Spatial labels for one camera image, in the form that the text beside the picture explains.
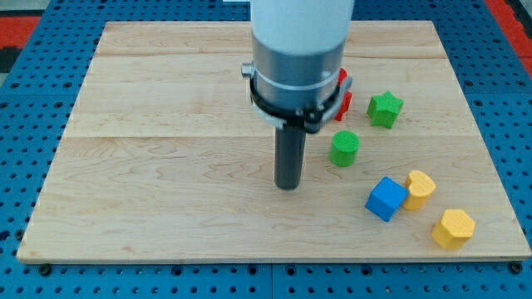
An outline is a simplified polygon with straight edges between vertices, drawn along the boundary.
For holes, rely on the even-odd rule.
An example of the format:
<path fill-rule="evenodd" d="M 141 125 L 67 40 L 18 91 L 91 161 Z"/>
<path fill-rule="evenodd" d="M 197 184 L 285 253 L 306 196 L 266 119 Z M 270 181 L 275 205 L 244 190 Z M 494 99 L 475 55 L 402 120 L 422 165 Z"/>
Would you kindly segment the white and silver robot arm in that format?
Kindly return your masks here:
<path fill-rule="evenodd" d="M 241 67 L 256 112 L 278 129 L 316 133 L 339 111 L 354 0 L 252 0 L 253 57 Z"/>

